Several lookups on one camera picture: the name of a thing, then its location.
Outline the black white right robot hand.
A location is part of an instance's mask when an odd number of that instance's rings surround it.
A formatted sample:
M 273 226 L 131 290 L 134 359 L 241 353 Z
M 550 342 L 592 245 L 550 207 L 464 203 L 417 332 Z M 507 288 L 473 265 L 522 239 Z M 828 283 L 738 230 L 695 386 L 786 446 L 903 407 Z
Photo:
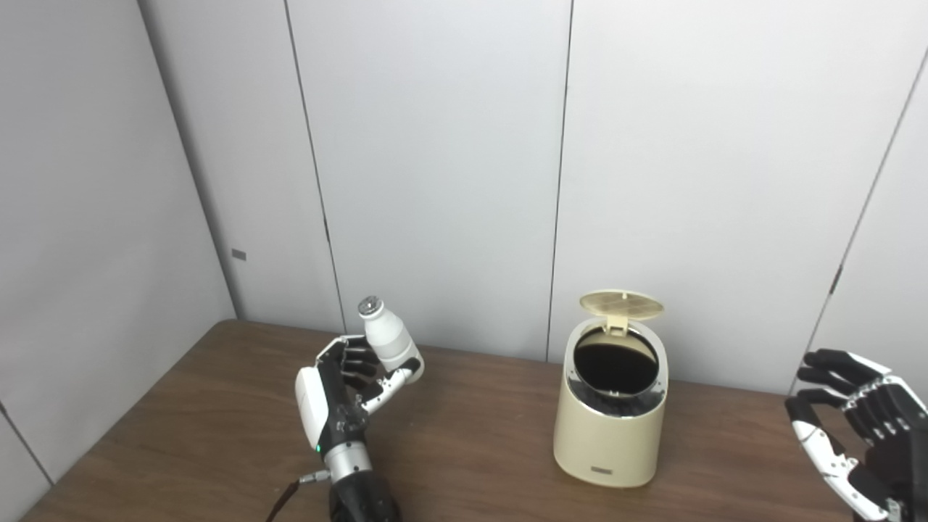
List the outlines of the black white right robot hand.
M 895 371 L 856 353 L 819 348 L 803 355 L 805 389 L 786 398 L 793 433 L 826 485 L 855 521 L 924 521 L 927 410 Z M 816 414 L 839 412 L 866 445 L 852 456 Z

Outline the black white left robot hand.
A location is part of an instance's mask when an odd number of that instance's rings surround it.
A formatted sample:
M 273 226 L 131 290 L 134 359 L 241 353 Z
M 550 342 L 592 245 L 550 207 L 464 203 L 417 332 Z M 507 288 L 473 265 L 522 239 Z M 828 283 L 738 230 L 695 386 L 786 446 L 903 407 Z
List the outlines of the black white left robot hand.
M 320 456 L 365 440 L 369 417 L 424 373 L 424 359 L 407 334 L 388 344 L 365 335 L 336 337 L 303 367 L 294 388 L 306 439 Z

